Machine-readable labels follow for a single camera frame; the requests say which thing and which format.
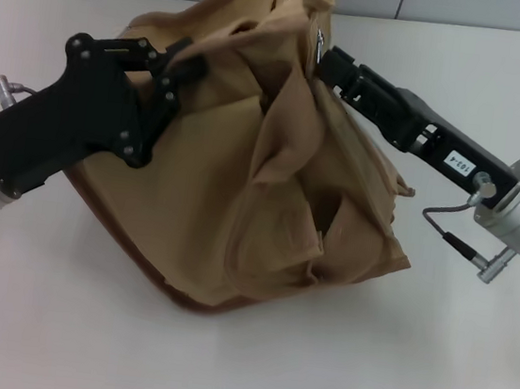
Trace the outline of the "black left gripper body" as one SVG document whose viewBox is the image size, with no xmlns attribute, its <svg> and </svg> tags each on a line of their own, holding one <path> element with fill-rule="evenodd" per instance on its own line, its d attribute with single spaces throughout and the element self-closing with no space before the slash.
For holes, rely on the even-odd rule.
<svg viewBox="0 0 520 389">
<path fill-rule="evenodd" d="M 130 168 L 153 159 L 153 147 L 175 115 L 168 79 L 149 101 L 139 99 L 130 72 L 165 76 L 162 54 L 145 39 L 66 42 L 66 68 L 50 87 L 0 111 L 0 186 L 24 194 L 98 152 Z"/>
</svg>

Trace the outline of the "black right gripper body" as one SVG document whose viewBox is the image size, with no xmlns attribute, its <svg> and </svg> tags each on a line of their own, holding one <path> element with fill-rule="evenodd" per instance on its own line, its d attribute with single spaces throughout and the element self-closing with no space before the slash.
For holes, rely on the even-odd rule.
<svg viewBox="0 0 520 389">
<path fill-rule="evenodd" d="M 435 113 L 420 97 L 407 89 L 395 90 L 400 113 L 387 139 L 396 149 L 415 155 L 469 195 L 477 191 L 474 176 L 485 172 L 496 187 L 486 200 L 494 208 L 517 184 L 507 164 L 480 147 L 458 128 Z"/>
</svg>

